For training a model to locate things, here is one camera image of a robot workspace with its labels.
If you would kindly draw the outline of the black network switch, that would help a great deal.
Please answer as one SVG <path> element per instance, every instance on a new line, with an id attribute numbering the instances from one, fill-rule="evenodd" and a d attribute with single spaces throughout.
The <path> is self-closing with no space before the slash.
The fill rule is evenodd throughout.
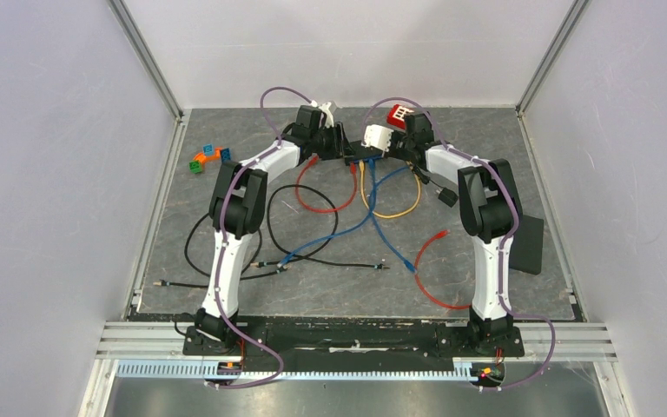
<path id="1" fill-rule="evenodd" d="M 366 147 L 362 141 L 350 142 L 344 146 L 343 160 L 346 165 L 381 159 L 384 152 L 373 147 Z"/>

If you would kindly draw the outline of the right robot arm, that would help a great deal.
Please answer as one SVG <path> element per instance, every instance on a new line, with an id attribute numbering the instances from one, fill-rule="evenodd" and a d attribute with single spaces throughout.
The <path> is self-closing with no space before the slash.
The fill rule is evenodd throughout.
<path id="1" fill-rule="evenodd" d="M 404 126 L 392 134 L 392 156 L 458 186 L 461 224 L 475 250 L 475 292 L 464 338 L 473 352 L 489 354 L 513 331 L 508 269 L 520 212 L 511 166 L 503 159 L 471 156 L 447 142 L 437 144 L 427 113 L 407 113 Z"/>

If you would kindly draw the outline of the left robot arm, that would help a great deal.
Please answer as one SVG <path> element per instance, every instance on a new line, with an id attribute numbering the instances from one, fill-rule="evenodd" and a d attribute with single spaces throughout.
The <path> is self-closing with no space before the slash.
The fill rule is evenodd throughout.
<path id="1" fill-rule="evenodd" d="M 216 178 L 208 213 L 215 248 L 208 292 L 196 313 L 194 329 L 217 354 L 232 352 L 239 335 L 231 325 L 239 310 L 243 256 L 266 213 L 267 186 L 311 155 L 343 156 L 343 125 L 334 120 L 333 102 L 299 107 L 295 121 L 255 156 L 224 162 Z"/>

